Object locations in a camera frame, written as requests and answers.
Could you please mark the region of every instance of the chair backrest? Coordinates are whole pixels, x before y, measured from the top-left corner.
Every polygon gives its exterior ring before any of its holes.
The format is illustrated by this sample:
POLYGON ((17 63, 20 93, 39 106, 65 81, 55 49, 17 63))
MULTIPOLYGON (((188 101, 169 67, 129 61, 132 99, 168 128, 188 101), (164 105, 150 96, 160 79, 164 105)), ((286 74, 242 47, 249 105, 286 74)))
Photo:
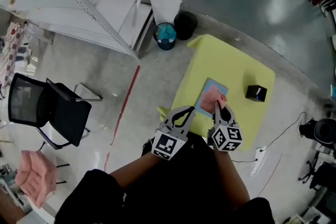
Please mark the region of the chair backrest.
POLYGON ((314 128, 314 135, 317 141, 324 144, 333 144, 336 141, 336 120, 321 119, 314 128))
POLYGON ((323 163, 315 172, 310 188, 315 188, 317 185, 336 192, 336 167, 333 167, 330 163, 323 163))
POLYGON ((42 127, 50 117, 53 91, 45 82, 16 73, 8 96, 8 117, 11 122, 42 127))

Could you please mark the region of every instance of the metal shelving unit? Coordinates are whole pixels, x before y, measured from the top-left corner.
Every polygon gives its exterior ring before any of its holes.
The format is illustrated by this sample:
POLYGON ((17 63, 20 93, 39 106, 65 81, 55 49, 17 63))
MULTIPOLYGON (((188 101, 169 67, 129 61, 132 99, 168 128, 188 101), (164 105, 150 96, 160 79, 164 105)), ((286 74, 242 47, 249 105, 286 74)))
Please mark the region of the metal shelving unit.
POLYGON ((139 60, 137 41, 151 22, 141 0, 0 0, 7 11, 42 29, 89 41, 139 60))

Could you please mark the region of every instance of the black cable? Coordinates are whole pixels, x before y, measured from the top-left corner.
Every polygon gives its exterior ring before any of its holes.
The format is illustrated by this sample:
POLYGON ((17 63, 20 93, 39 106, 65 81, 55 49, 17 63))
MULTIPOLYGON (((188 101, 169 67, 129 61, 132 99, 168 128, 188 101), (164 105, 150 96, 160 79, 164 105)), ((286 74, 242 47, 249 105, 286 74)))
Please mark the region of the black cable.
MULTIPOLYGON (((263 152, 265 151, 271 144, 273 144, 277 139, 279 139, 289 128, 291 128, 294 124, 296 124, 298 122, 298 120, 300 119, 301 115, 302 114, 305 114, 305 117, 304 117, 304 122, 306 123, 307 122, 307 113, 305 111, 302 111, 300 113, 300 115, 298 116, 297 120, 295 122, 293 122, 292 124, 290 124, 277 138, 275 138, 264 150, 260 150, 260 152, 263 152)), ((255 159, 254 161, 234 161, 232 160, 234 163, 254 163, 256 161, 258 161, 258 159, 255 159)))
POLYGON ((279 139, 289 128, 291 128, 294 124, 296 124, 298 122, 298 120, 300 119, 301 115, 302 114, 305 114, 305 117, 304 117, 304 122, 306 123, 307 121, 307 113, 305 111, 302 111, 300 113, 300 115, 298 116, 297 120, 295 122, 293 122, 292 124, 290 124, 277 138, 275 138, 264 150, 260 150, 260 152, 263 152, 265 151, 271 144, 273 144, 277 139, 279 139))
POLYGON ((254 163, 254 162, 257 162, 258 159, 255 159, 254 161, 233 161, 234 163, 254 163))

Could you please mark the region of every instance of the chair armrest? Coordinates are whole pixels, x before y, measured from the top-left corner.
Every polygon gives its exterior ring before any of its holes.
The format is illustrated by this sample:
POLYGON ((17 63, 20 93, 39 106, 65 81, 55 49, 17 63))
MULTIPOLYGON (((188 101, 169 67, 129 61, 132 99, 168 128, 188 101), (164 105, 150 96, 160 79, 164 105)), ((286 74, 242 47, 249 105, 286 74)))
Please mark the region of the chair armrest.
POLYGON ((44 138, 44 140, 55 150, 60 150, 61 147, 59 147, 59 145, 55 144, 53 141, 50 140, 49 137, 47 137, 47 135, 39 128, 36 127, 36 129, 38 130, 38 132, 40 133, 40 135, 42 135, 42 137, 44 138))
POLYGON ((70 96, 68 93, 60 89, 56 84, 54 84, 50 79, 47 78, 47 83, 50 85, 50 87, 57 92, 63 99, 66 101, 75 101, 75 99, 70 96))

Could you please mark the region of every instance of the red line on floor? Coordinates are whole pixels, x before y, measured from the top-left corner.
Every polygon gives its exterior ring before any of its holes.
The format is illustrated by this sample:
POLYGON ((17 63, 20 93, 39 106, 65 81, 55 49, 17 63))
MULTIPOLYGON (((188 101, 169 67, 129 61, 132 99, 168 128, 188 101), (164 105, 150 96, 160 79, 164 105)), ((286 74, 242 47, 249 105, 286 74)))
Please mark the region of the red line on floor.
MULTIPOLYGON (((136 77, 138 76, 139 70, 140 70, 140 66, 138 66, 138 67, 136 68, 136 71, 135 71, 135 73, 134 73, 134 76, 133 76, 131 85, 130 85, 130 87, 129 87, 129 89, 128 89, 126 98, 125 98, 125 100, 124 100, 124 104, 122 105, 121 112, 120 112, 120 114, 119 114, 119 117, 118 117, 118 120, 117 120, 116 127, 114 128, 113 139, 112 139, 112 142, 111 142, 110 146, 113 145, 114 139, 115 139, 115 137, 116 137, 116 135, 117 135, 117 131, 118 131, 118 128, 119 128, 119 124, 120 124, 122 115, 123 115, 123 113, 124 113, 125 107, 126 107, 127 102, 128 102, 128 97, 130 96, 130 94, 131 94, 131 92, 132 92, 132 89, 133 89, 133 86, 134 86, 136 77)), ((106 165, 107 165, 107 162, 109 161, 109 157, 110 157, 110 152, 109 152, 109 153, 107 154, 107 156, 106 156, 106 161, 105 161, 104 171, 106 171, 106 165)))
POLYGON ((109 158, 110 158, 110 152, 106 155, 106 161, 104 164, 104 172, 106 172, 106 166, 107 166, 107 162, 109 161, 109 158))
POLYGON ((272 174, 271 174, 271 176, 269 177, 269 179, 267 180, 267 182, 266 182, 266 184, 265 184, 265 186, 263 187, 263 189, 261 190, 261 192, 259 192, 259 194, 258 194, 258 196, 257 197, 259 197, 260 196, 260 194, 264 191, 264 189, 266 188, 266 186, 267 186, 267 184, 268 184, 268 182, 271 180, 271 178, 273 177, 273 175, 274 175, 274 172, 275 172, 275 170, 278 168, 278 165, 279 165, 279 163, 280 163, 280 161, 281 161, 281 158, 282 158, 282 155, 280 156, 280 159, 278 160, 278 163, 277 163, 277 165, 275 166, 275 168, 274 168, 274 170, 273 170, 273 172, 272 172, 272 174))

